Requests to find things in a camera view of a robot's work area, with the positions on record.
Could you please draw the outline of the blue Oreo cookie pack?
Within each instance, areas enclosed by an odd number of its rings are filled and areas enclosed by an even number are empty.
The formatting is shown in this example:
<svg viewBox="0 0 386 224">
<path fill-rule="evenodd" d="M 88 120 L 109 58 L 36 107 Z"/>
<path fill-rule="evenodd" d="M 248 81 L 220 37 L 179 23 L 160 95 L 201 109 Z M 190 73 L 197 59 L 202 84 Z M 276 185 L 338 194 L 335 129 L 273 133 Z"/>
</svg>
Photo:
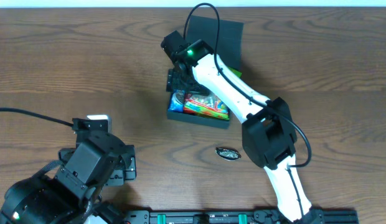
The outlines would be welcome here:
<svg viewBox="0 0 386 224">
<path fill-rule="evenodd" d="M 171 95 L 168 111 L 182 113 L 184 110 L 184 102 L 185 102 L 185 91 L 184 90 L 174 90 Z"/>
</svg>

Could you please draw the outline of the green Haribo gummy bag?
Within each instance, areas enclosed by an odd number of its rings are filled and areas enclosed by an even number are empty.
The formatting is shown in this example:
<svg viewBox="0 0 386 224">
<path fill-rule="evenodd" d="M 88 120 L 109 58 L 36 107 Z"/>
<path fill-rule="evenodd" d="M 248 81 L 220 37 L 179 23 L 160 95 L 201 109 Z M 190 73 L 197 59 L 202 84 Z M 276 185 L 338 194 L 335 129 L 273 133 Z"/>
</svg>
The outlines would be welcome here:
<svg viewBox="0 0 386 224">
<path fill-rule="evenodd" d="M 226 121 L 230 119 L 226 104 L 208 88 L 198 84 L 193 78 L 187 83 L 186 91 L 183 113 Z"/>
</svg>

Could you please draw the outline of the black box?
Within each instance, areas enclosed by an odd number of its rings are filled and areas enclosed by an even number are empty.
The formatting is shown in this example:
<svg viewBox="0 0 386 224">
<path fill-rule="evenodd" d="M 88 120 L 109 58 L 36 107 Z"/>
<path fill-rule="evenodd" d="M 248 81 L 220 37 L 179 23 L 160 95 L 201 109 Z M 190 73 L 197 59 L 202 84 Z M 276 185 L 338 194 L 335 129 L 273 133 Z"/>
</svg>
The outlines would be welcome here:
<svg viewBox="0 0 386 224">
<path fill-rule="evenodd" d="M 211 47 L 215 46 L 217 25 L 220 24 L 220 37 L 217 52 L 221 59 L 240 77 L 241 68 L 241 43 L 243 33 L 243 23 L 221 20 L 208 17 L 191 16 L 187 28 L 188 42 L 203 39 Z M 194 116 L 185 113 L 166 112 L 167 119 L 181 121 L 185 123 L 199 124 L 213 128 L 227 129 L 230 120 L 212 119 L 201 116 Z"/>
</svg>

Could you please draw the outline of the small black candy wrapper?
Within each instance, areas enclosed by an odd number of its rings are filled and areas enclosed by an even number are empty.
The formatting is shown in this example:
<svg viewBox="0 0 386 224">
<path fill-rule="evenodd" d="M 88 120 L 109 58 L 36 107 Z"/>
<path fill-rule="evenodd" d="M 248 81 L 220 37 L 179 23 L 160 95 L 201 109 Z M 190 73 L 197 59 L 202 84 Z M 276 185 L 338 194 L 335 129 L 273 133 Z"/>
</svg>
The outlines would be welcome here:
<svg viewBox="0 0 386 224">
<path fill-rule="evenodd" d="M 215 152 L 227 161 L 235 161 L 241 158 L 241 154 L 236 149 L 232 148 L 216 147 Z"/>
</svg>

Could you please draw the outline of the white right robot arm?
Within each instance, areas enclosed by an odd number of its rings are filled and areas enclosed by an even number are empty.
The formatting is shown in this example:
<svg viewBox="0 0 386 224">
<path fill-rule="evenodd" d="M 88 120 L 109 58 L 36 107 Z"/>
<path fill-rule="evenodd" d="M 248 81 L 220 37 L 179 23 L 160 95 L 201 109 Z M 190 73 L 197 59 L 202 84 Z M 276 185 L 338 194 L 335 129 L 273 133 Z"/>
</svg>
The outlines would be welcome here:
<svg viewBox="0 0 386 224">
<path fill-rule="evenodd" d="M 203 40 L 188 43 L 178 31 L 165 36 L 161 48 L 174 65 L 167 90 L 213 93 L 242 125 L 242 146 L 251 161 L 265 169 L 278 201 L 278 210 L 289 221 L 303 220 L 311 209 L 305 196 L 294 147 L 303 132 L 293 122 L 287 103 L 270 100 L 249 87 Z"/>
</svg>

